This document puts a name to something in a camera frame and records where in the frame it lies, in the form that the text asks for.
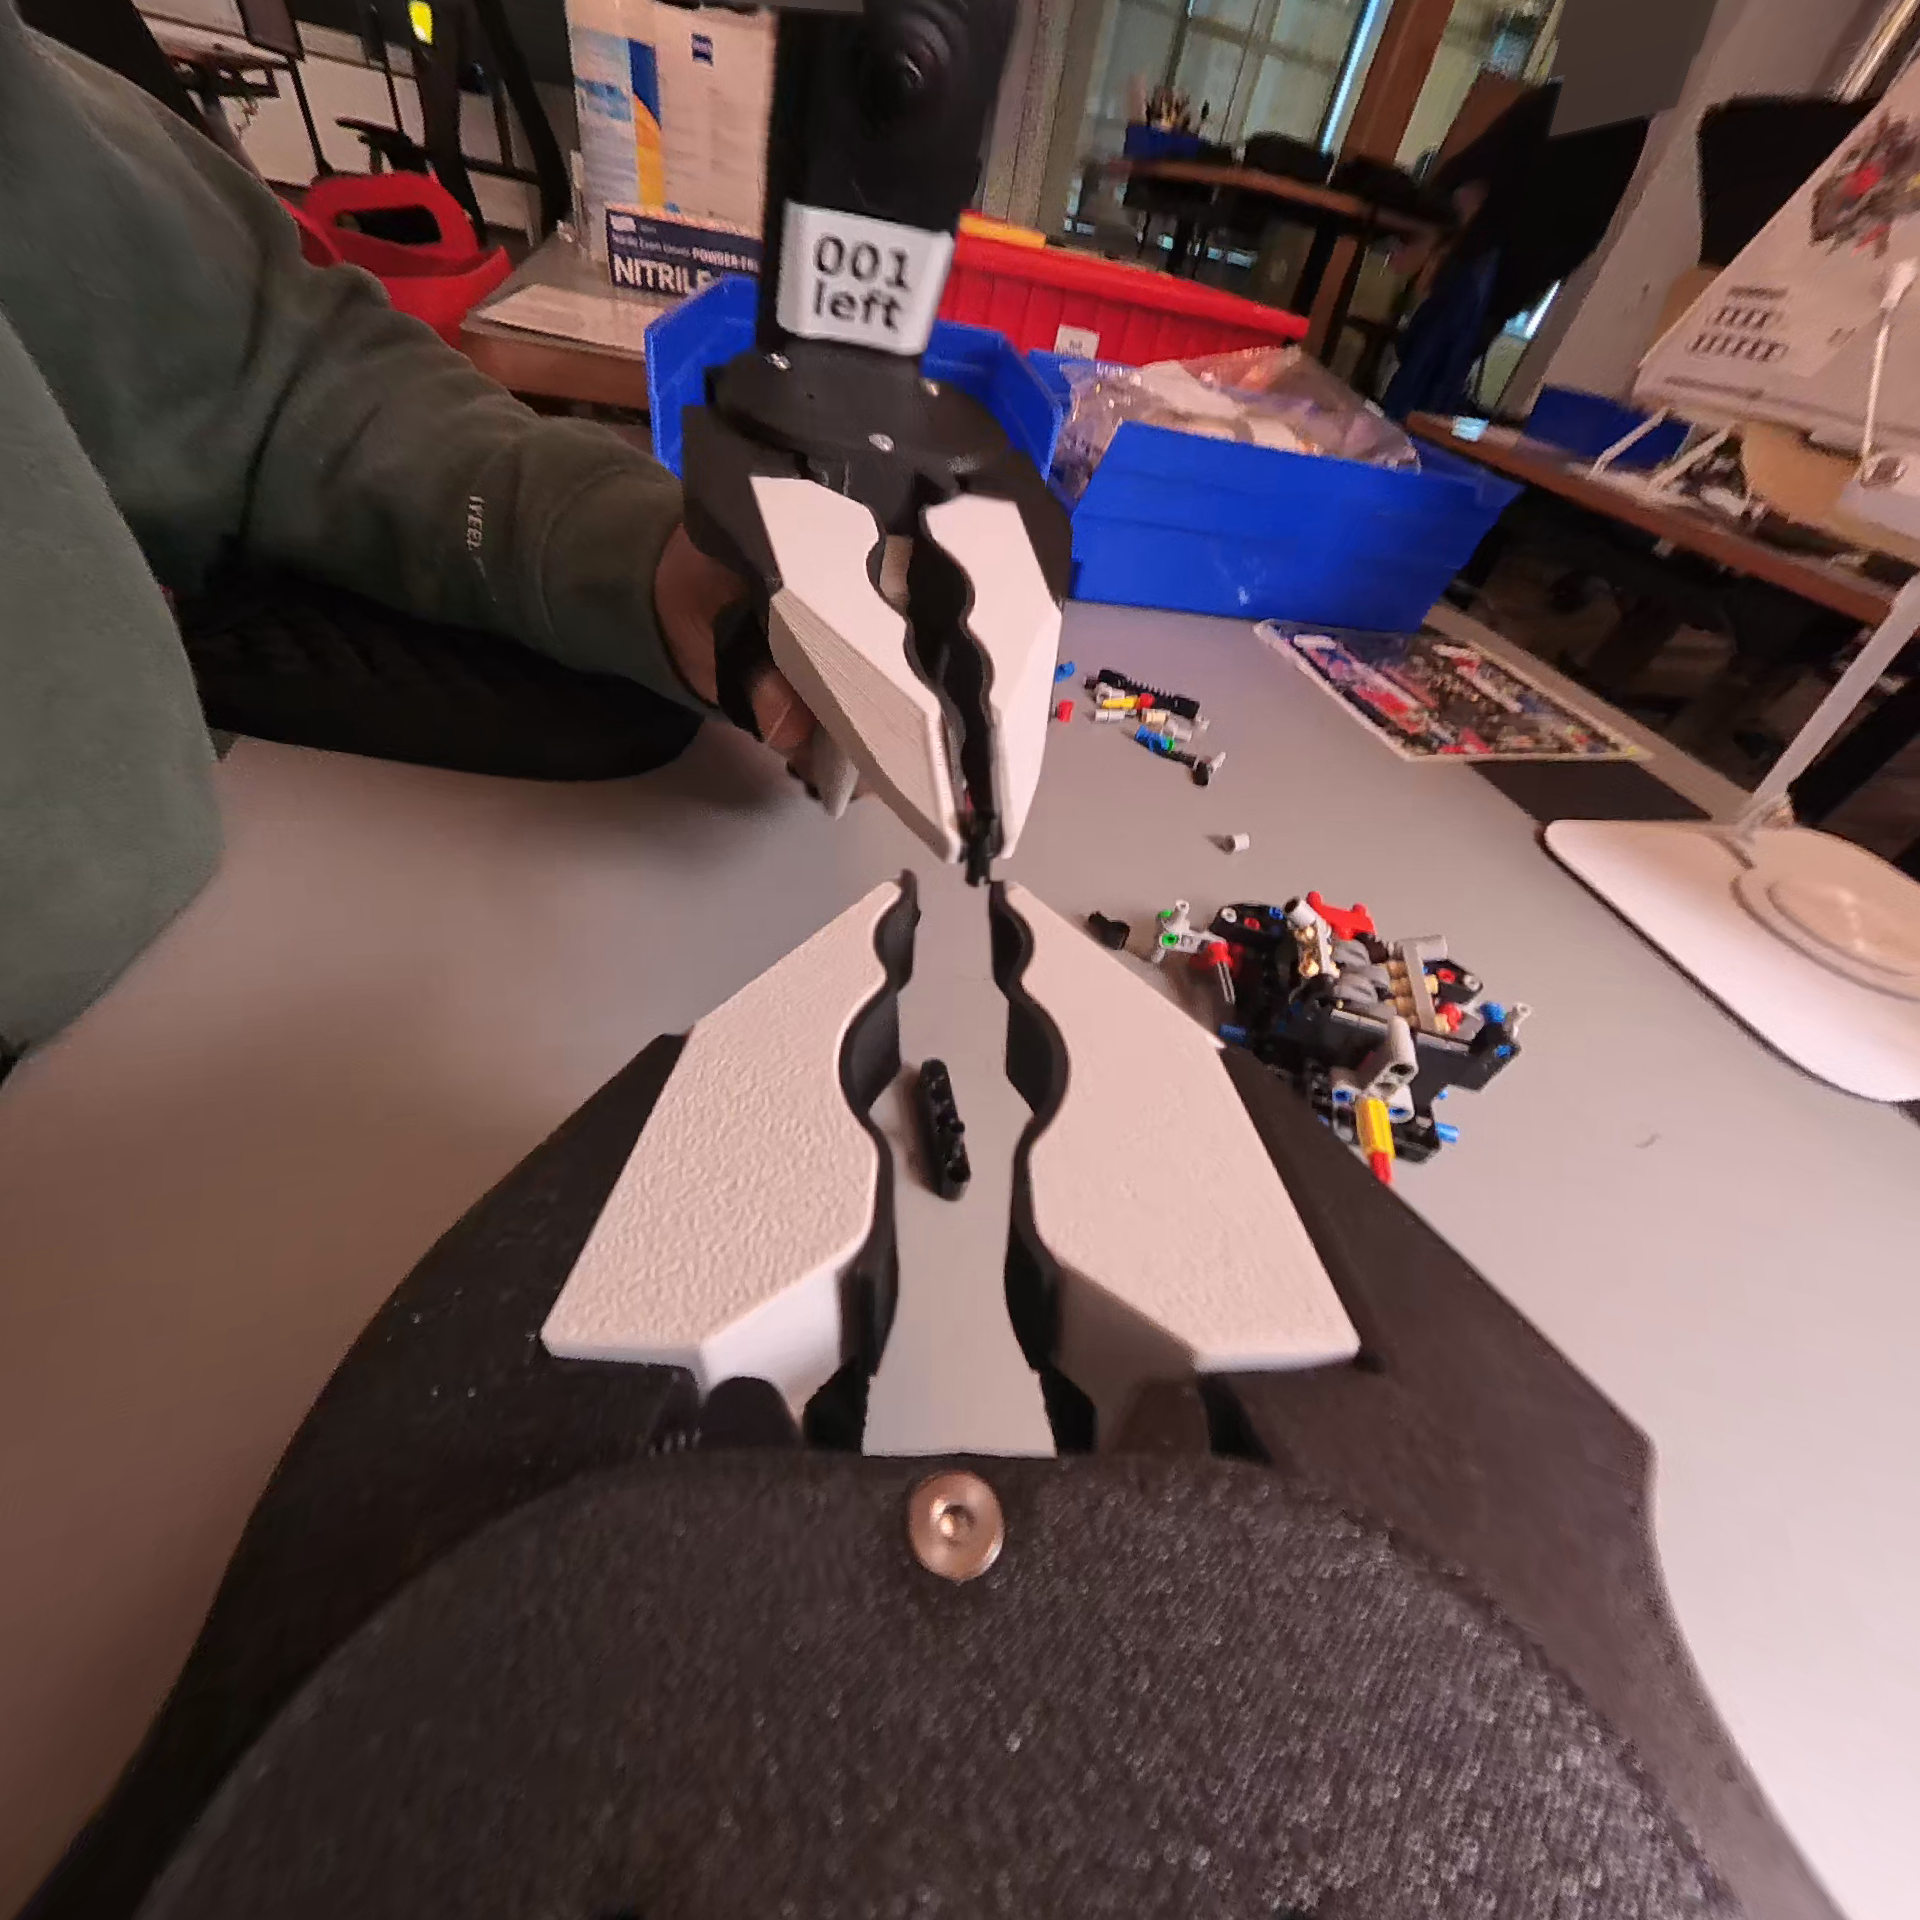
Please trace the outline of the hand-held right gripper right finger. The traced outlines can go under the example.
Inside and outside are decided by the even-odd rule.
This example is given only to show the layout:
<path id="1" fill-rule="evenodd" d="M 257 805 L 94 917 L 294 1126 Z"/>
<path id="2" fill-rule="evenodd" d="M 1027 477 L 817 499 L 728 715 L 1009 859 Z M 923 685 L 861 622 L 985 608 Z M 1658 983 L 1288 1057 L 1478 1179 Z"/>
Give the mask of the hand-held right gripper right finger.
<path id="1" fill-rule="evenodd" d="M 1338 1368 L 1360 1332 L 1226 1051 L 1019 881 L 991 892 L 1016 1147 L 1003 1296 L 1064 1454 L 1155 1388 Z"/>

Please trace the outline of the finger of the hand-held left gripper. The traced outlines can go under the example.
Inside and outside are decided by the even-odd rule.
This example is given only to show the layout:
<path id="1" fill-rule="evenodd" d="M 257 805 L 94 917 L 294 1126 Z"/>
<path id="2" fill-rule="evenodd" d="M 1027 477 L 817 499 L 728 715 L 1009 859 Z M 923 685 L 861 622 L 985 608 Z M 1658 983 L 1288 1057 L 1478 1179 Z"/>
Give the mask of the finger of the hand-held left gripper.
<path id="1" fill-rule="evenodd" d="M 1040 787 L 1053 724 L 1064 601 L 1011 499 L 961 494 L 923 511 L 923 535 L 961 587 L 959 678 L 962 779 L 992 781 L 1002 851 L 1017 851 Z"/>
<path id="2" fill-rule="evenodd" d="M 776 573 L 773 660 L 817 719 L 805 784 L 832 817 L 861 793 L 886 800 L 923 847 L 959 862 L 946 719 L 907 660 L 906 616 L 878 587 L 875 515 L 789 476 L 754 476 L 752 502 Z"/>

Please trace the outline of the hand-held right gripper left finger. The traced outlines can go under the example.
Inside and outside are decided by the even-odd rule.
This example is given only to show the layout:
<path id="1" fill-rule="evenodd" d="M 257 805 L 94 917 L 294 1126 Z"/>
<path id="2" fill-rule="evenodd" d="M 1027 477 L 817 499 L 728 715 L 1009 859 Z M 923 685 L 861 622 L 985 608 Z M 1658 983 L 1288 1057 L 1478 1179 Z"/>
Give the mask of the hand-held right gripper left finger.
<path id="1" fill-rule="evenodd" d="M 901 1071 L 919 885 L 872 887 L 679 1043 L 543 1326 L 560 1359 L 773 1388 L 817 1448 L 861 1448 L 896 1320 Z"/>

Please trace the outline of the short black lego beam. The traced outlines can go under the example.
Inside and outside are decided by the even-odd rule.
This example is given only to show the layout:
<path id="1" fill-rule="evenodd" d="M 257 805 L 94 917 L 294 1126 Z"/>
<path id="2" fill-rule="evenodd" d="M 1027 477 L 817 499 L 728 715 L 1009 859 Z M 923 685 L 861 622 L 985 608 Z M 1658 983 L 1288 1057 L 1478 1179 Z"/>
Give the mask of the short black lego beam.
<path id="1" fill-rule="evenodd" d="M 944 1061 L 926 1057 L 919 1065 L 915 1113 L 929 1185 L 942 1200 L 955 1201 L 969 1190 L 971 1160 L 968 1124 L 959 1110 L 954 1078 Z"/>

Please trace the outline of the glossy lego sticker sheet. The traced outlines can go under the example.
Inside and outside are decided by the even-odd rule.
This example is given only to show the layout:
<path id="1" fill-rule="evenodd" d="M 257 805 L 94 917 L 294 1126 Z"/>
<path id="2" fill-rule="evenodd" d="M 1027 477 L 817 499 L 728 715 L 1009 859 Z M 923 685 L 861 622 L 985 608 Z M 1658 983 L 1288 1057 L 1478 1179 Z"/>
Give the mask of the glossy lego sticker sheet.
<path id="1" fill-rule="evenodd" d="M 1262 645 L 1403 760 L 1630 764 L 1647 750 L 1474 640 L 1265 620 Z"/>

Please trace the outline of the red plastic bin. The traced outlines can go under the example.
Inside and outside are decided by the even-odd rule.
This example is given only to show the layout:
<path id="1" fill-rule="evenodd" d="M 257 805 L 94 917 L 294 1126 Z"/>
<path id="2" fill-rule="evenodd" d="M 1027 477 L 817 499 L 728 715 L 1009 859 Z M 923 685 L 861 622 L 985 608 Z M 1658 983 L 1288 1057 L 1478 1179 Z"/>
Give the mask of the red plastic bin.
<path id="1" fill-rule="evenodd" d="M 965 214 L 941 318 L 1024 351 L 1144 368 L 1216 351 L 1299 345 L 1310 325 L 1280 307 L 1054 247 L 1043 232 Z"/>

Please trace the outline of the low wooden table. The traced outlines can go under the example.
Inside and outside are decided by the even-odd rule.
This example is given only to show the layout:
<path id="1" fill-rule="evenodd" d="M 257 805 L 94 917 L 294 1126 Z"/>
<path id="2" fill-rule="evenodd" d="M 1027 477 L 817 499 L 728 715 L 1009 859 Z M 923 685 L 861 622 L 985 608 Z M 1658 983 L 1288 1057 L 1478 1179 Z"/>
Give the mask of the low wooden table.
<path id="1" fill-rule="evenodd" d="M 603 263 L 557 230 L 465 318 L 459 348 L 526 400 L 645 416 L 645 333 L 667 307 L 615 288 Z"/>

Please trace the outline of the clear bag of parts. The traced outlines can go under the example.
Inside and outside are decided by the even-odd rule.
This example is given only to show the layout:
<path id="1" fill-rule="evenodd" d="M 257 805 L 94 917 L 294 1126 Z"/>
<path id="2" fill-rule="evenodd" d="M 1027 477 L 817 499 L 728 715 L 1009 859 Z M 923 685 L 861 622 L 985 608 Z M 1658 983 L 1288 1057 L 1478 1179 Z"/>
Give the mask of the clear bag of parts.
<path id="1" fill-rule="evenodd" d="M 1146 368 L 1065 359 L 1053 480 L 1080 499 L 1126 425 L 1415 472 L 1422 455 L 1384 409 L 1299 345 L 1256 345 Z"/>

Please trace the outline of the black dimpled cushion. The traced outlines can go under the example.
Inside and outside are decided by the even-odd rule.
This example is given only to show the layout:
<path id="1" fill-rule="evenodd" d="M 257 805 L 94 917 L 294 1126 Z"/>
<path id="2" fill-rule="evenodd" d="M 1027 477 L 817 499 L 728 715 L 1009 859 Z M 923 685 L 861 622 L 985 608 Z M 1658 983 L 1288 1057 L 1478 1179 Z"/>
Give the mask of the black dimpled cushion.
<path id="1" fill-rule="evenodd" d="M 703 719 L 621 677 L 232 565 L 171 608 L 209 726 L 474 777 L 587 784 L 679 758 Z"/>

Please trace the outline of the wooden standing desk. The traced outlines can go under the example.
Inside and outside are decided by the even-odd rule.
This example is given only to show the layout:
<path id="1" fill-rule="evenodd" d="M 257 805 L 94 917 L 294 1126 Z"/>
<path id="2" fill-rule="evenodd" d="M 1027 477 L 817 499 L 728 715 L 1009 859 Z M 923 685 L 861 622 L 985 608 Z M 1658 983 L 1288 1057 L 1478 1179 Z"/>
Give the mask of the wooden standing desk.
<path id="1" fill-rule="evenodd" d="M 1381 243 L 1439 243 L 1454 228 L 1446 207 L 1439 212 L 1398 207 L 1331 182 L 1274 176 L 1241 164 L 1117 158 L 1111 169 L 1155 184 L 1206 184 L 1216 193 L 1259 197 L 1280 205 L 1285 221 L 1307 225 L 1313 244 L 1293 301 L 1294 310 L 1307 320 L 1306 348 L 1322 364 L 1331 364 L 1338 351 L 1365 253 Z"/>

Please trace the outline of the red plastic tub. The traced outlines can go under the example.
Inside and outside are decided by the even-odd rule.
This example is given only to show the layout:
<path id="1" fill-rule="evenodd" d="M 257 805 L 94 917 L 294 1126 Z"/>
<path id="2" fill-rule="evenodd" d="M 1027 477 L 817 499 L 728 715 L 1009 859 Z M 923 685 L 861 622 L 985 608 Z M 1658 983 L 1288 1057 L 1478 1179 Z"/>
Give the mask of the red plastic tub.
<path id="1" fill-rule="evenodd" d="M 513 275 L 506 247 L 489 244 L 440 179 L 424 174 L 322 176 L 302 197 L 279 197 L 302 235 L 306 261 L 373 275 L 390 301 L 447 345 Z"/>

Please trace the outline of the blue jacket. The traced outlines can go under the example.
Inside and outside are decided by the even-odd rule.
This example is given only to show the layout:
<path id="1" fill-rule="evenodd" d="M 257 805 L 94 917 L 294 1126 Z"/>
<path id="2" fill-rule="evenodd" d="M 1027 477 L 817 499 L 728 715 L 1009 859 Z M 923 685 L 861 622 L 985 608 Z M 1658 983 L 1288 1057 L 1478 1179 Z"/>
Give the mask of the blue jacket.
<path id="1" fill-rule="evenodd" d="M 1439 269 L 1400 335 L 1398 366 L 1381 397 L 1387 417 L 1462 412 L 1470 372 L 1504 325 L 1496 313 L 1502 251 L 1454 253 Z"/>

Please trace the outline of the white rounded stand base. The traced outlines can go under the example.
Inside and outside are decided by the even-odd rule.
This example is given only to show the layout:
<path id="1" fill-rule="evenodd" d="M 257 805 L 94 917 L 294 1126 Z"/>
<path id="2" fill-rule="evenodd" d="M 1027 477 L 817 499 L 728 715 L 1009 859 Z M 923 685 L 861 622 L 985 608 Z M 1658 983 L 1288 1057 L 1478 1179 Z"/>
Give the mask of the white rounded stand base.
<path id="1" fill-rule="evenodd" d="M 1544 829 L 1559 865 L 1791 1065 L 1891 1107 L 1919 1100 L 1919 885 L 1795 823 L 1789 795 L 1915 623 L 1909 580 L 1737 815 Z"/>

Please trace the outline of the wooden side desk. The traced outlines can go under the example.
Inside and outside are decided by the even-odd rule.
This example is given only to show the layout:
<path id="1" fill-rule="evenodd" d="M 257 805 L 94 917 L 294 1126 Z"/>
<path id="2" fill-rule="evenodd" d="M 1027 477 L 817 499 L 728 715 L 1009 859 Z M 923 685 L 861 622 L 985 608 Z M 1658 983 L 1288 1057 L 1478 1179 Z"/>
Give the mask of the wooden side desk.
<path id="1" fill-rule="evenodd" d="M 1529 488 L 1710 559 L 1739 579 L 1793 592 L 1858 627 L 1878 628 L 1893 608 L 1898 593 L 1893 587 L 1835 563 L 1767 543 L 1736 518 L 1655 491 L 1642 472 L 1613 477 L 1562 447 L 1470 417 L 1414 414 L 1406 432 L 1431 447 L 1454 453 L 1521 480 Z"/>

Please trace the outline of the wooden pillar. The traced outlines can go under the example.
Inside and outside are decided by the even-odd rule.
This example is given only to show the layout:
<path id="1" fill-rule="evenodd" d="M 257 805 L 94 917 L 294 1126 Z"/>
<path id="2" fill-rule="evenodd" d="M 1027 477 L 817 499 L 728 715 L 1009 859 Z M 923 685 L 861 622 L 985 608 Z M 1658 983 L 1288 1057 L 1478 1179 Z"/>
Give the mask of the wooden pillar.
<path id="1" fill-rule="evenodd" d="M 1400 159 L 1403 134 L 1422 100 L 1454 7 L 1454 1 L 1395 1 L 1387 7 L 1384 32 L 1341 145 L 1342 159 L 1378 159 L 1381 164 Z M 1354 299 L 1365 232 L 1369 232 L 1365 219 L 1358 228 L 1349 221 L 1325 244 L 1326 261 L 1315 284 L 1306 341 L 1313 356 L 1325 364 L 1338 350 L 1341 325 Z"/>

